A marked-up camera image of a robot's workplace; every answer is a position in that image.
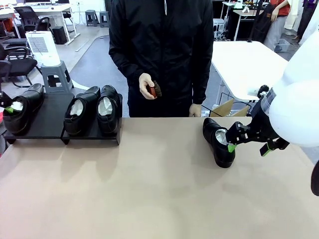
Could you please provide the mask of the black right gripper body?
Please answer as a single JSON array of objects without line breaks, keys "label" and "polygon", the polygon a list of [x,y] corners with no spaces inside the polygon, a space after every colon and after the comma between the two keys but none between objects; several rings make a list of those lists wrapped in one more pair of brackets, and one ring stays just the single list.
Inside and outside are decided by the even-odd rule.
[{"label": "black right gripper body", "polygon": [[269,116],[264,112],[269,109],[265,98],[261,98],[251,111],[252,120],[248,124],[249,138],[258,142],[267,142],[270,139],[276,139],[279,136],[273,130]]}]

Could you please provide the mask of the person's left hand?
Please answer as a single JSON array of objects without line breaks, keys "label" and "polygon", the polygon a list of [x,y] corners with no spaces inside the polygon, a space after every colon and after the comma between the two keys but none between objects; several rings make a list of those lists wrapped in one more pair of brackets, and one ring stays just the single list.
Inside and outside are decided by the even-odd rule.
[{"label": "person's left hand", "polygon": [[189,117],[201,117],[201,105],[191,104],[189,108]]}]

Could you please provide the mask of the person's right hand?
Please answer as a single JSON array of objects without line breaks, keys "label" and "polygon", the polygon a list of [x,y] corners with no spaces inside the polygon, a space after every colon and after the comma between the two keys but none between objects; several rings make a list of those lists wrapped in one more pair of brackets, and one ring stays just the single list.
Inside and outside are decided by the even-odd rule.
[{"label": "person's right hand", "polygon": [[147,87],[153,88],[154,86],[155,86],[154,82],[152,81],[151,76],[149,74],[142,73],[139,76],[139,89],[145,99],[147,100],[155,99],[155,97],[152,94],[150,94],[147,89]]}]

